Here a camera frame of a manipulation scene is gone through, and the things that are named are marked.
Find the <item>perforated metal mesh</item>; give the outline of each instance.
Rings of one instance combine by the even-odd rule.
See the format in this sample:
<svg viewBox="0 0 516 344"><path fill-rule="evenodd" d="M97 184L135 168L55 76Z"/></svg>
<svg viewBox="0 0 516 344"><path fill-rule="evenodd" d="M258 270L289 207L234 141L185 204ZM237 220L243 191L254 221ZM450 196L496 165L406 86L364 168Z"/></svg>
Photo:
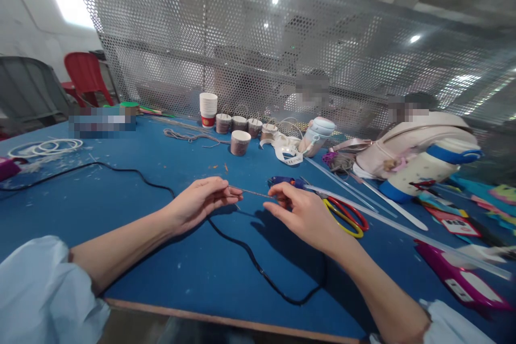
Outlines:
<svg viewBox="0 0 516 344"><path fill-rule="evenodd" d="M388 124L388 97L415 91L483 122L516 114L513 42L396 6L85 2L121 99L180 116L198 116L201 91L215 92L229 113L301 122L320 114L346 136L374 135Z"/></svg>

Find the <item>person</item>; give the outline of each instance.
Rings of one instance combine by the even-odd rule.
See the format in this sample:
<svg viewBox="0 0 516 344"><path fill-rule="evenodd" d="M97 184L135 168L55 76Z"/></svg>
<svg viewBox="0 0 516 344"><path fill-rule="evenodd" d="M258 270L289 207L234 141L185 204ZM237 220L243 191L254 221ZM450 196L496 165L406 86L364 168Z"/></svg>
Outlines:
<svg viewBox="0 0 516 344"><path fill-rule="evenodd" d="M281 183L269 195L279 204L264 207L355 282L383 342L492 342L442 302L425 311L336 226L316 194ZM242 199L242 191L227 180L209 177L193 182L164 208L70 250L53 236L24 244L0 264L0 341L97 342L109 307L96 295L165 241ZM371 336L372 342L379 340Z"/></svg>

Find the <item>left hand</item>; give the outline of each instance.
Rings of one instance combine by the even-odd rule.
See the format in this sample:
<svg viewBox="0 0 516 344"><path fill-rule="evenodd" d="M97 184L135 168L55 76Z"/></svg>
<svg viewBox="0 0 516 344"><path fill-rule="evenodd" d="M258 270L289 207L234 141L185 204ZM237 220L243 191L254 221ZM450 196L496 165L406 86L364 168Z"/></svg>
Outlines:
<svg viewBox="0 0 516 344"><path fill-rule="evenodd" d="M181 235L202 222L213 210L242 200L242 191L230 188L227 180L213 176L195 180L157 213L172 235Z"/></svg>

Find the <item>yellow scissors handle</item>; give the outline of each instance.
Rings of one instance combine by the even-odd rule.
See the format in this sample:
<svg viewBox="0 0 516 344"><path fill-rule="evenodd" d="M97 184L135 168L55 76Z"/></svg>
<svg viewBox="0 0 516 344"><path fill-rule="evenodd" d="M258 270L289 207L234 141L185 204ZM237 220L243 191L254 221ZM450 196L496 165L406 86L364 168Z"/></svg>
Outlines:
<svg viewBox="0 0 516 344"><path fill-rule="evenodd" d="M335 220L337 222L337 224L345 231L347 232L349 235L357 238L357 239L360 239L364 236L364 232L360 229L360 227L358 227L351 219L349 219L347 216L345 216L342 212L340 212L339 210L337 210L330 202L328 199L323 199L324 201L324 204L326 204L326 207L328 207L328 210L330 213L332 213L332 211L337 214L339 216L339 218L341 218L342 220L344 220L345 222L347 222L352 228L355 229L356 233L354 232L351 232L350 230L348 230L347 228L345 228L344 226L342 226L340 224L340 222L338 220Z"/></svg>

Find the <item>red paper cup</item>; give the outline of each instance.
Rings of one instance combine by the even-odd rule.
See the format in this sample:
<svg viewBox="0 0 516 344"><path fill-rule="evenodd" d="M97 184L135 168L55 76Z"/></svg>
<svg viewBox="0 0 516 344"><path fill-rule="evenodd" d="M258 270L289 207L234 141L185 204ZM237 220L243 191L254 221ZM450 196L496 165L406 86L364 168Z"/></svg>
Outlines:
<svg viewBox="0 0 516 344"><path fill-rule="evenodd" d="M215 126L215 114L200 114L203 122L203 128L212 128Z"/></svg>

